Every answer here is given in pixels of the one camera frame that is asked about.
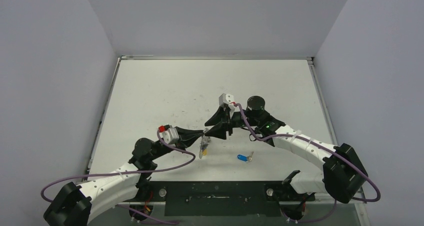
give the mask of cable tie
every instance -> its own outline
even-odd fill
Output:
[[[308,147],[311,145],[311,142],[313,141],[313,138],[309,138],[309,141],[307,142],[305,150],[308,150]]]
[[[122,180],[125,180],[124,176],[122,175],[122,173],[119,170],[115,170],[115,171],[119,174],[119,176],[122,178]]]
[[[297,136],[299,136],[300,134],[302,134],[301,130],[297,130],[296,133],[291,137],[290,143],[293,143],[293,140],[295,140],[295,138]]]

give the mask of white table surface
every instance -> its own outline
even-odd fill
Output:
[[[96,142],[90,173],[115,170],[131,158],[142,137],[157,140],[158,126],[203,129],[217,110],[222,93],[246,107],[250,96],[266,101],[274,117],[308,136],[331,142],[320,100],[306,60],[123,60]],[[200,139],[189,147],[198,155]],[[254,151],[247,164],[238,154]],[[171,152],[155,162],[157,169],[182,164],[191,156]],[[234,129],[226,141],[212,139],[208,155],[153,181],[271,181],[293,170],[319,172],[291,152],[249,141]]]

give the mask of black bracket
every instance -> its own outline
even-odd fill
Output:
[[[247,121],[250,126],[257,126],[255,131],[262,136],[275,134],[275,131],[286,124],[277,120],[265,110],[265,100],[260,96],[252,96],[247,100],[247,109],[244,110]],[[228,106],[219,107],[215,114],[204,124],[205,126],[213,126],[205,133],[206,136],[219,139],[227,139],[228,135],[233,133],[233,128],[244,127],[240,112],[234,112],[230,117],[230,108]],[[272,139],[267,141],[268,144],[274,146]]]
[[[342,144],[335,146],[335,152],[347,159],[368,176],[364,166],[352,146]],[[322,170],[324,185],[327,192],[337,201],[347,204],[364,184],[365,179],[350,166],[334,155],[324,158]]]
[[[70,182],[62,187],[43,218],[50,226],[84,226],[89,220],[92,200],[80,191],[81,186]]]
[[[281,211],[292,220],[300,220],[304,213],[302,205],[307,201],[315,201],[314,194],[298,194],[293,187],[290,185],[295,175],[300,173],[300,170],[295,170],[283,180],[282,184],[275,185],[276,190],[273,189],[273,195],[268,196],[269,200],[275,201],[297,201],[299,204],[296,205],[282,205]]]

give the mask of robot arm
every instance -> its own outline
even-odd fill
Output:
[[[175,144],[176,148],[182,150],[204,135],[202,130],[187,130],[169,125],[161,126],[159,131],[167,144]],[[63,186],[44,213],[44,219],[50,226],[84,226],[116,204],[136,196],[144,198],[151,191],[148,177],[157,167],[153,160],[171,151],[160,141],[139,139],[135,143],[132,158],[111,172],[114,176]],[[128,173],[134,171],[150,173]]]
[[[226,139],[227,132],[231,135],[233,128],[244,127],[245,122],[240,112],[234,112],[234,97],[232,95],[223,94],[219,101],[220,106],[217,112],[205,123],[205,126],[213,125],[205,133],[205,136]],[[263,139],[276,134],[286,135],[272,137],[265,140],[265,142],[274,147],[291,151],[313,163],[322,171],[322,173],[317,175],[297,172],[287,178],[286,183],[289,183],[298,194],[328,193],[342,203],[348,203],[352,199],[365,182],[365,179],[330,152],[321,150],[314,144],[319,144],[343,156],[367,175],[356,152],[350,145],[342,144],[339,147],[312,139],[268,113],[265,110],[265,100],[263,98],[252,96],[247,101],[247,109],[243,110],[243,113],[249,125],[256,126],[254,129],[255,134],[262,135]]]

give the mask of metal frame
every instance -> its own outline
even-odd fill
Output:
[[[109,89],[109,94],[104,106],[104,110],[103,110],[103,114],[101,116],[100,119],[100,124],[99,127],[97,129],[96,132],[96,137],[95,137],[95,141],[93,144],[93,148],[91,151],[91,155],[90,155],[90,160],[88,162],[88,166],[87,166],[87,174],[90,172],[90,168],[91,165],[93,163],[93,158],[96,152],[96,148],[97,148],[97,144],[98,144],[98,140],[99,140],[99,136],[100,136],[100,132],[102,130],[102,126],[103,126],[103,122],[108,110],[108,106],[109,106],[109,102],[111,99],[111,95],[113,92],[113,88],[114,88],[114,84],[115,84],[115,80],[117,78],[117,74],[119,71],[119,67],[120,67],[120,62],[122,60],[307,60],[308,65],[309,65],[309,70],[311,72],[311,76],[312,76],[312,80],[314,82],[315,85],[315,89],[317,91],[318,94],[318,98],[321,104],[321,108],[322,111],[324,113],[324,117],[325,117],[325,121],[328,127],[328,132],[330,133],[330,137],[332,140],[332,143],[334,144],[338,144],[337,143],[337,139],[336,139],[336,134],[330,119],[330,115],[327,109],[327,105],[324,101],[324,97],[323,94],[321,92],[321,87],[318,83],[318,79],[317,79],[317,75],[315,72],[315,66],[313,63],[313,58],[312,57],[280,57],[280,56],[275,56],[275,55],[238,55],[238,54],[221,54],[221,55],[216,55],[216,56],[207,56],[207,57],[203,57],[203,56],[156,56],[156,55],[123,55],[118,57],[117,59],[117,63],[116,63],[116,67],[113,73],[113,77],[112,77],[112,82],[110,84],[110,89]],[[364,197],[363,191],[359,192],[359,194]],[[316,200],[317,202],[310,202],[312,204],[329,204],[332,203],[332,199],[329,198],[328,195],[326,194],[317,194],[316,196]],[[291,202],[281,202],[281,204],[290,204]],[[353,202],[356,208],[356,212],[357,212],[357,216],[360,222],[361,226],[370,226],[370,220],[368,218],[368,213],[367,210],[365,208],[365,203],[358,203],[357,201]],[[139,205],[139,204],[144,204],[144,202],[137,202],[137,203],[128,203],[129,205]],[[164,205],[164,202],[158,202],[158,205]]]

